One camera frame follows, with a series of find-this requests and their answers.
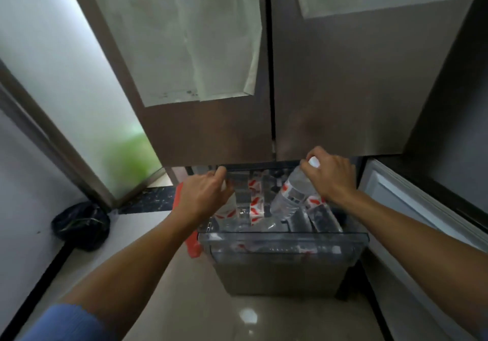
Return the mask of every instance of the bottle label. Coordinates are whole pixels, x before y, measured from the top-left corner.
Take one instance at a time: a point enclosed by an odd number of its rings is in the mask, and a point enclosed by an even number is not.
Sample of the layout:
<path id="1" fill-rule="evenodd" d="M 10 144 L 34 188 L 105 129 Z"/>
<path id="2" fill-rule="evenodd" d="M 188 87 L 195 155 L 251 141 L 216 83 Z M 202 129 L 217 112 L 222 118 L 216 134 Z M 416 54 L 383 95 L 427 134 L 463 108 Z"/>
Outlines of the bottle label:
<path id="1" fill-rule="evenodd" d="M 302 204 L 307 199 L 307 195 L 304 195 L 302 192 L 293 188 L 288 180 L 283 184 L 283 187 L 281 187 L 281 194 L 284 198 L 297 205 Z"/>

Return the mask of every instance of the tiled floor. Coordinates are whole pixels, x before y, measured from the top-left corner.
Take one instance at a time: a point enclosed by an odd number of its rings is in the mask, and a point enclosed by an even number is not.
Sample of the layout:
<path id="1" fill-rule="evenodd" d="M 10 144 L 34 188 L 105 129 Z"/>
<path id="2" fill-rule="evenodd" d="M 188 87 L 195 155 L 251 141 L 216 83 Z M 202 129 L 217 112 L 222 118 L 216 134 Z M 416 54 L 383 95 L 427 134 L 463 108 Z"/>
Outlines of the tiled floor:
<path id="1" fill-rule="evenodd" d="M 149 186 L 149 188 L 154 188 L 154 187 L 167 187 L 167 186 L 172 186 L 173 183 L 171 183 L 171 180 L 169 180 L 168 174 L 164 174 L 161 178 L 156 180 L 153 184 Z"/>
<path id="2" fill-rule="evenodd" d="M 75 251 L 36 307 L 24 331 L 56 299 L 112 254 L 169 212 L 120 215 L 94 253 Z M 182 246 L 125 340 L 382 340 L 368 302 L 335 299 L 232 298 L 206 257 L 191 259 Z"/>

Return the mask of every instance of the red object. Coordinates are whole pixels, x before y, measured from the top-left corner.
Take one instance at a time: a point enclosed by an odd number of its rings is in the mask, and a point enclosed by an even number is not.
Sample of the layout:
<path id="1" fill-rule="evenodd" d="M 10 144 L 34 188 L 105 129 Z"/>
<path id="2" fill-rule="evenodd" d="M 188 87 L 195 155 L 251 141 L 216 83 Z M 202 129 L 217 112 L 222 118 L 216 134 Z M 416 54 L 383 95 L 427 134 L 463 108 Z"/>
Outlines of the red object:
<path id="1" fill-rule="evenodd" d="M 175 200 L 173 201 L 173 210 L 178 207 L 180 204 L 180 195 L 181 195 L 181 189 L 183 188 L 183 183 L 178 184 L 176 187 L 176 193 L 175 193 Z M 191 258 L 199 258 L 200 255 L 202 254 L 203 248 L 202 245 L 200 245 L 200 242 L 198 241 L 198 233 L 197 231 L 194 231 L 190 237 L 188 237 L 185 241 L 186 249 L 188 251 L 188 255 Z"/>

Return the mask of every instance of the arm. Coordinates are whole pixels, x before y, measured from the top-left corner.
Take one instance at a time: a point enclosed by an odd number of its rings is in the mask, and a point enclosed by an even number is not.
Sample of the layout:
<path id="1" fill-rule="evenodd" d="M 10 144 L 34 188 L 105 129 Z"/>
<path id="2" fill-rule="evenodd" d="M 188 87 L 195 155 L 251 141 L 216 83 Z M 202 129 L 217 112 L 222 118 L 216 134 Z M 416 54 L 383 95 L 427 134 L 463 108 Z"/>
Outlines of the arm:
<path id="1" fill-rule="evenodd" d="M 321 147 L 312 156 L 320 167 L 301 167 L 319 194 L 356 216 L 444 312 L 479 337 L 487 327 L 488 255 L 356 190 L 348 159 Z"/>
<path id="2" fill-rule="evenodd" d="M 233 188 L 221 191 L 226 170 L 194 175 L 183 184 L 179 206 L 154 229 L 85 277 L 61 303 L 81 306 L 122 339 L 146 306 L 176 250 L 213 215 Z"/>

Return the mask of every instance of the stainless steel door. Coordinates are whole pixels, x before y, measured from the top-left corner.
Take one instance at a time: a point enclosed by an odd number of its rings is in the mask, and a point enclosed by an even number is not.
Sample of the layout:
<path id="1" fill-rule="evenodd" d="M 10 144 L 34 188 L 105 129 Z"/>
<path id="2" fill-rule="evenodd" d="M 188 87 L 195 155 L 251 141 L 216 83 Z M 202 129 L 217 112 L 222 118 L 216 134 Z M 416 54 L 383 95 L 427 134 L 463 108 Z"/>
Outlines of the stainless steel door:
<path id="1" fill-rule="evenodd" d="M 471 2 L 304 19 L 271 0 L 277 159 L 401 153 Z"/>
<path id="2" fill-rule="evenodd" d="M 272 160 L 265 0 L 254 95 L 145 107 L 95 0 L 78 0 L 162 165 Z"/>

